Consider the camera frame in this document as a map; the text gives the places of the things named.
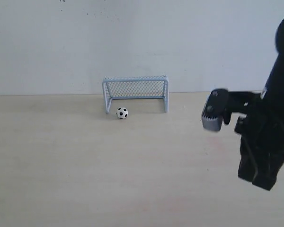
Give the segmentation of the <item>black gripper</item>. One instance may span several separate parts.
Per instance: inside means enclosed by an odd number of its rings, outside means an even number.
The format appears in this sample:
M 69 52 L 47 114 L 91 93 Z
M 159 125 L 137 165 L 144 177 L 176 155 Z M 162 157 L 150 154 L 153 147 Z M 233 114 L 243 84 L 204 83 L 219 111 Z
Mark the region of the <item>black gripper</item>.
M 246 115 L 238 117 L 234 128 L 241 136 L 238 177 L 270 191 L 284 164 L 284 113 L 270 107 L 259 93 L 230 91 L 228 120 L 232 113 Z

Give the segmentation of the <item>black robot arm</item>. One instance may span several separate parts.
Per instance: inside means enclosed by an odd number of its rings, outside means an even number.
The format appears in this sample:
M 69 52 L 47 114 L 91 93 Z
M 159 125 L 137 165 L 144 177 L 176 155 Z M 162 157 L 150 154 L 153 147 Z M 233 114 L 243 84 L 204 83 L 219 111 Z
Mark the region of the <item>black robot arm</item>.
M 284 164 L 284 19 L 276 30 L 275 48 L 277 58 L 264 88 L 234 129 L 241 135 L 238 177 L 266 191 Z

